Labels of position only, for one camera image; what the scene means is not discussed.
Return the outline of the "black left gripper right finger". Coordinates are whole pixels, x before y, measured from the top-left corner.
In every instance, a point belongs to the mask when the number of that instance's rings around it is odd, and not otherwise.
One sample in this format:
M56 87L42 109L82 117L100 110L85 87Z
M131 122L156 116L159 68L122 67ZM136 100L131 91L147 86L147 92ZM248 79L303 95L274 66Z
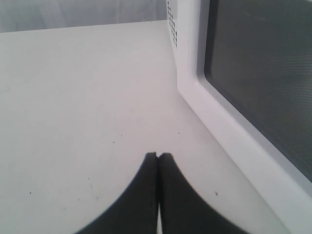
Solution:
M280 221L238 171L201 178L199 194L170 153L158 158L164 234L278 234Z

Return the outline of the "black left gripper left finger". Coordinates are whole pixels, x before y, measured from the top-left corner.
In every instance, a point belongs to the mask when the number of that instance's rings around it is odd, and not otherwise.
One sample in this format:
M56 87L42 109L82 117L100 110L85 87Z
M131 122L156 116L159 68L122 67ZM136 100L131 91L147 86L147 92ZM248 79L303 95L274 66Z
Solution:
M158 157L147 153L120 197L79 234L156 234L158 219Z

